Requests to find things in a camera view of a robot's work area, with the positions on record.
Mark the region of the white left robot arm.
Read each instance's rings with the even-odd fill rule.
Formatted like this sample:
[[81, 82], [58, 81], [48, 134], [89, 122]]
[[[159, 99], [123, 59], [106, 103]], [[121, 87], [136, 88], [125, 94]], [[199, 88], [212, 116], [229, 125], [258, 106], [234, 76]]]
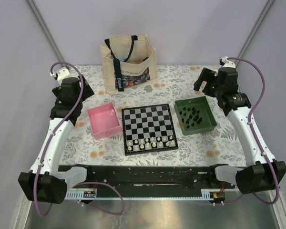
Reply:
[[29, 201], [60, 204], [77, 184], [90, 188], [94, 183], [93, 175], [83, 167], [59, 171], [62, 152], [81, 115], [83, 102], [94, 92], [83, 75], [73, 77], [66, 67], [54, 73], [54, 78], [59, 86], [52, 90], [56, 101], [45, 141], [34, 164], [28, 172], [20, 173], [18, 182]]

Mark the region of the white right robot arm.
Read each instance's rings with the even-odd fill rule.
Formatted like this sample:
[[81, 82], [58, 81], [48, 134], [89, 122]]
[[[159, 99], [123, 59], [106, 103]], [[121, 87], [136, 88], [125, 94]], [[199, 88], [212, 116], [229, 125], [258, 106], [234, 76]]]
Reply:
[[245, 155], [245, 168], [229, 165], [215, 165], [214, 173], [207, 177], [211, 188], [217, 189], [224, 182], [238, 187], [242, 194], [256, 194], [261, 191], [279, 192], [279, 182], [286, 173], [286, 164], [277, 161], [267, 147], [257, 127], [248, 96], [239, 92], [238, 72], [235, 57], [220, 59], [221, 68], [214, 71], [203, 68], [194, 83], [194, 90], [217, 99], [218, 106], [232, 124]]

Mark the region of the green plastic tray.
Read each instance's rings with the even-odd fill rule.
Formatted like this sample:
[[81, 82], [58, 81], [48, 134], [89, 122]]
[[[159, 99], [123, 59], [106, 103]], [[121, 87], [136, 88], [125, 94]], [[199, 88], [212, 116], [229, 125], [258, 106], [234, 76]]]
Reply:
[[177, 100], [174, 109], [183, 135], [194, 135], [210, 132], [217, 122], [205, 96]]

